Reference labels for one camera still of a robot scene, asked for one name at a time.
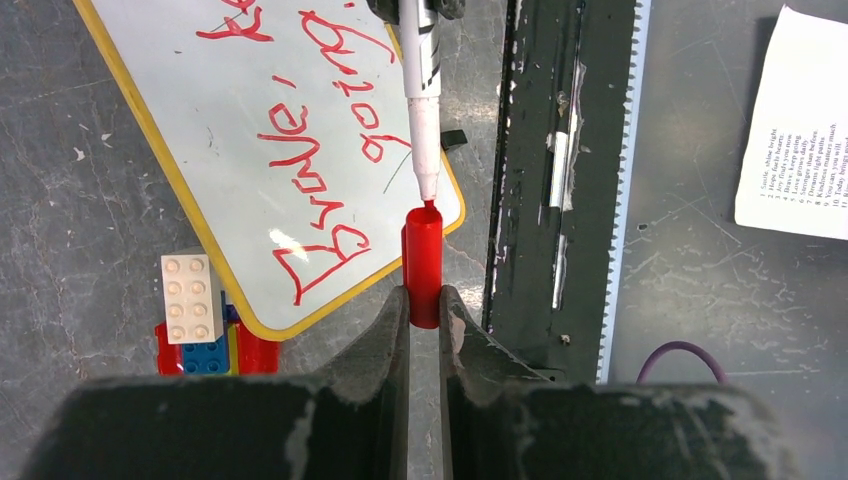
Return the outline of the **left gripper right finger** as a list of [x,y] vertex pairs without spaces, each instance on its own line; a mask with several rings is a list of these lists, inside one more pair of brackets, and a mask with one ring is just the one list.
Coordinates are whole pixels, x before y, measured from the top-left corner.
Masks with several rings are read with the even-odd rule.
[[444,477],[514,477],[523,435],[510,395],[549,379],[476,324],[453,286],[441,289],[439,319]]

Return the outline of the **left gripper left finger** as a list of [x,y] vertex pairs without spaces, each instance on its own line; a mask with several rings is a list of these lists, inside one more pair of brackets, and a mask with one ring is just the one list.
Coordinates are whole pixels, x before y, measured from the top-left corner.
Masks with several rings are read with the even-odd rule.
[[407,477],[410,308],[393,288],[376,319],[319,370],[316,479]]

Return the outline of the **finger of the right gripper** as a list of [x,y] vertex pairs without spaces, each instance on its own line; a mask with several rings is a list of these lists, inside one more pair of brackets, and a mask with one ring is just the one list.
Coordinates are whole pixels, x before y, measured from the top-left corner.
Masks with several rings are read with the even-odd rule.
[[370,11],[383,22],[391,25],[400,24],[399,0],[367,0]]
[[466,0],[434,0],[435,10],[447,20],[461,19],[465,15]]

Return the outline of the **red whiteboard marker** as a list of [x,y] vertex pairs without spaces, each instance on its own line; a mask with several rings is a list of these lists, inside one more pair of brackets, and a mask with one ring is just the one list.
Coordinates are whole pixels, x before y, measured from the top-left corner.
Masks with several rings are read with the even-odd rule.
[[441,170],[438,14],[429,1],[401,0],[399,27],[413,171],[420,198],[433,202]]

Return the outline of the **red marker cap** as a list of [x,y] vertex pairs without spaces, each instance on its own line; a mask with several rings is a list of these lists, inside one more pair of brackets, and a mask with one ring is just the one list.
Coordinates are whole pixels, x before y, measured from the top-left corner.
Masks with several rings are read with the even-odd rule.
[[409,211],[401,230],[403,283],[410,323],[421,329],[436,329],[440,324],[442,240],[442,216],[433,201]]

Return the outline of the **yellow framed whiteboard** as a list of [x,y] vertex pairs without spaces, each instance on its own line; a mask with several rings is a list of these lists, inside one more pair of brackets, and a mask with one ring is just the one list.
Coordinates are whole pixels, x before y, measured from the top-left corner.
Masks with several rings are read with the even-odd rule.
[[402,53],[364,1],[76,5],[243,321],[295,337],[400,265]]

